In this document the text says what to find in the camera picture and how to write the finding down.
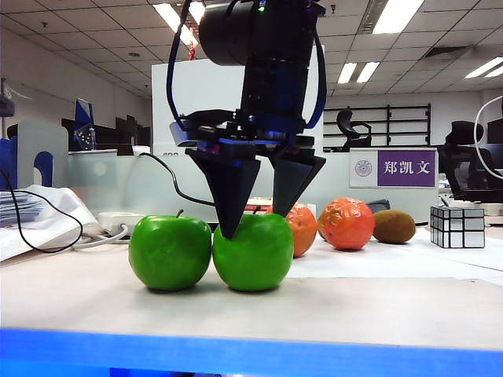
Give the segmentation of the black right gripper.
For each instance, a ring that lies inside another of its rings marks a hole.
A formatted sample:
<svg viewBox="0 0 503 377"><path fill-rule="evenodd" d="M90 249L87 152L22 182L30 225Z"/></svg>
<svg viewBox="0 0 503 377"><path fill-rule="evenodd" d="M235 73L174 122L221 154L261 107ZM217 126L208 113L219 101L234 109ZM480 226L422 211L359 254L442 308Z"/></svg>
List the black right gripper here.
<svg viewBox="0 0 503 377"><path fill-rule="evenodd" d="M285 217L326 164L314 154L314 138L266 130L240 111L213 109L183 117L183 145L206 177L221 234L231 239L257 178L260 161L271 157L274 169L273 211Z"/></svg>

